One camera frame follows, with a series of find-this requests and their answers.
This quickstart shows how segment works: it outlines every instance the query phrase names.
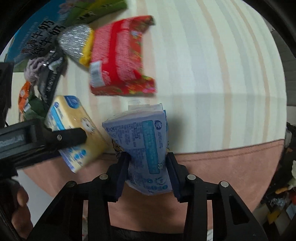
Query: red plastic wrapper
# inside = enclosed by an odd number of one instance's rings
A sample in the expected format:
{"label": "red plastic wrapper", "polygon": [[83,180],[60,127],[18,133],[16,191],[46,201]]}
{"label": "red plastic wrapper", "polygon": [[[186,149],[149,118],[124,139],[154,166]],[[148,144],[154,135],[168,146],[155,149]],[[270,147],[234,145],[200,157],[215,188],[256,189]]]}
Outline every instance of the red plastic wrapper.
{"label": "red plastic wrapper", "polygon": [[91,56],[90,88],[95,95],[155,93],[155,80],[144,76],[142,35],[152,16],[127,18],[95,31]]}
{"label": "red plastic wrapper", "polygon": [[291,199],[292,203],[293,203],[294,205],[296,205],[296,193],[295,193],[295,192],[291,192],[291,193],[289,194],[289,198]]}

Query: finger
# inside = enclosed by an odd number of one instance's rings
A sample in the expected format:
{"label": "finger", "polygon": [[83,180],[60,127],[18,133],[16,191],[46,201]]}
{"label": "finger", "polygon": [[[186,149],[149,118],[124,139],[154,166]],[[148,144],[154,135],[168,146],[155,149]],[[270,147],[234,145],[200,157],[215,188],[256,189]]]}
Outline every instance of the finger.
{"label": "finger", "polygon": [[33,224],[30,221],[26,226],[23,226],[23,228],[21,230],[19,230],[17,233],[24,239],[27,239],[30,232],[33,229]]}
{"label": "finger", "polygon": [[29,208],[19,207],[17,211],[12,214],[11,223],[17,232],[23,232],[31,223],[31,214]]}
{"label": "finger", "polygon": [[28,193],[23,187],[20,187],[17,192],[17,202],[21,207],[25,207],[29,201]]}

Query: striped tablecloth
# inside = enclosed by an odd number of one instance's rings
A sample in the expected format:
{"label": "striped tablecloth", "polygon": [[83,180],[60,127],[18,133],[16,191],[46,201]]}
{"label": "striped tablecloth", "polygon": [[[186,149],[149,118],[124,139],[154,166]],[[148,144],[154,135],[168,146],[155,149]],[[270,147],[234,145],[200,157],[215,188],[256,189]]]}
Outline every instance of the striped tablecloth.
{"label": "striped tablecloth", "polygon": [[128,0],[128,10],[92,23],[153,15],[143,37],[145,75],[154,97],[94,96],[89,74],[69,59],[57,94],[75,95],[101,123],[128,102],[162,103],[175,153],[195,153],[283,139],[286,91],[281,59],[263,18],[241,0]]}

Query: blue snack package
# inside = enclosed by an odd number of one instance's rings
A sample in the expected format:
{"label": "blue snack package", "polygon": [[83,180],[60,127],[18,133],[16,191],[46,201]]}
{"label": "blue snack package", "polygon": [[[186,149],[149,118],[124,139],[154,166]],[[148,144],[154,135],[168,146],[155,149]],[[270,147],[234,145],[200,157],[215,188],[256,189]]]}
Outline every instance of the blue snack package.
{"label": "blue snack package", "polygon": [[124,112],[102,123],[109,136],[131,155],[126,183],[145,195],[172,191],[165,165],[167,121],[162,105]]}

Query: yellow cheese package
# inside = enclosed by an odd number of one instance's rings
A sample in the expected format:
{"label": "yellow cheese package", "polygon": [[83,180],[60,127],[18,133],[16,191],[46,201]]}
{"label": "yellow cheese package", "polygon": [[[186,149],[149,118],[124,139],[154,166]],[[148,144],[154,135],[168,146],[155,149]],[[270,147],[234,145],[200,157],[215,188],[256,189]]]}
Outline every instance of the yellow cheese package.
{"label": "yellow cheese package", "polygon": [[107,148],[107,143],[75,96],[57,96],[45,118],[45,126],[53,131],[79,128],[87,134],[86,143],[59,150],[72,172],[94,161]]}

